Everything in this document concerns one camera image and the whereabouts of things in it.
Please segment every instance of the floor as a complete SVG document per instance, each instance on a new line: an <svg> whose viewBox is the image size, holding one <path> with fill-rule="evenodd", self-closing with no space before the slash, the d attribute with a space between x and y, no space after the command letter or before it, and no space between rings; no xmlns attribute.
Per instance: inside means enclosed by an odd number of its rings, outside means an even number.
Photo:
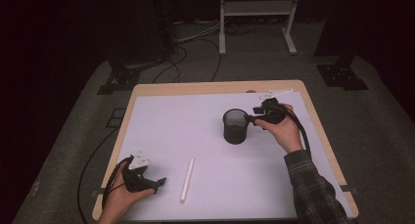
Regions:
<svg viewBox="0 0 415 224"><path fill-rule="evenodd" d="M296 22L292 36L298 49L288 53L281 34L282 23L249 25L244 35L227 35L225 56L219 57L217 32L181 45L187 56L179 70L166 62L144 70L138 83L206 82L236 80L299 79L304 82L343 174L354 190L358 223L413 223L415 220L415 125L376 70L356 57L351 65L368 90L346 91L327 87L316 68L337 57L315 58L313 53L323 22ZM206 25L181 24L177 34L188 37ZM184 50L171 57L178 62ZM46 159L33 189L14 223L82 223L80 207L88 223L95 193L102 183L116 133L107 127L114 109L126 108L131 91L97 95L111 73L102 63L89 79Z"/></svg>

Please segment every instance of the sleeve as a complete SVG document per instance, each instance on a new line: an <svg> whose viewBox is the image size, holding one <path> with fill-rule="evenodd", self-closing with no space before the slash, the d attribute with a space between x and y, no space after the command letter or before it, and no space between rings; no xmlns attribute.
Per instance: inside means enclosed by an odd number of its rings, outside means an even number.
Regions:
<svg viewBox="0 0 415 224"><path fill-rule="evenodd" d="M300 223L347 223L346 212L336 200L336 191L305 150L284 156L293 185L294 205Z"/></svg>

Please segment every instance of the white pen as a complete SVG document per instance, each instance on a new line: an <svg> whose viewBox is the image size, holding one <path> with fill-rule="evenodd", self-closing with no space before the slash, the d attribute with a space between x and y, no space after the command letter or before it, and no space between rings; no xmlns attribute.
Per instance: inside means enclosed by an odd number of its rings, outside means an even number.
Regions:
<svg viewBox="0 0 415 224"><path fill-rule="evenodd" d="M187 170L186 181L184 182L182 196L180 197L180 202L184 203L186 200L187 190L189 189L190 177L192 176L193 165L195 164L195 159L190 158L189 169Z"/></svg>

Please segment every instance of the dark background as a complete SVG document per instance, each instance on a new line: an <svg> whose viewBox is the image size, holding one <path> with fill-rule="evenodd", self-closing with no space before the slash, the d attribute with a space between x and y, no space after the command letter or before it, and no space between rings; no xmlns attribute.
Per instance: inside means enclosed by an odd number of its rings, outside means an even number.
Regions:
<svg viewBox="0 0 415 224"><path fill-rule="evenodd" d="M151 59L163 52L157 35L138 35L131 41L131 22L138 22L135 26L141 26L143 18L154 22L151 13L138 13L138 18L124 14L118 21L110 20L108 29L102 18L112 18L117 10L125 13L128 7L117 5L127 2L98 1L114 9L98 14L94 0L0 0L1 132L6 139L0 152L0 210L4 223L13 220L79 93L95 68L108 59L109 49ZM155 7L151 0L136 1L144 8ZM218 19L219 0L171 3L176 21ZM409 0L300 0L296 21L326 19L316 56L339 55L352 47L378 70L415 119L411 9ZM119 39L126 47L117 43ZM145 54L140 43L156 51Z"/></svg>

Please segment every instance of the hand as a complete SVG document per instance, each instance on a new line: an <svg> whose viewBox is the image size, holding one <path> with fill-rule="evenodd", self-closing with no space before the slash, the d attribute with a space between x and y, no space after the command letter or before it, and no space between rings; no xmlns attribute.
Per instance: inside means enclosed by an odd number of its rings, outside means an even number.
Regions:
<svg viewBox="0 0 415 224"><path fill-rule="evenodd" d="M110 189L111 192L108 194L104 210L98 220L100 224L116 223L132 205L155 192L153 189L147 189L138 193L128 192L125 185L123 185L124 179L122 178L122 170L126 164L127 162L124 162L115 175Z"/></svg>
<svg viewBox="0 0 415 224"><path fill-rule="evenodd" d="M283 104L287 109L293 110L293 106ZM300 140L300 130L288 116L279 124L268 123L265 120L257 119L255 124L268 130L275 138L277 143L288 153L302 150Z"/></svg>

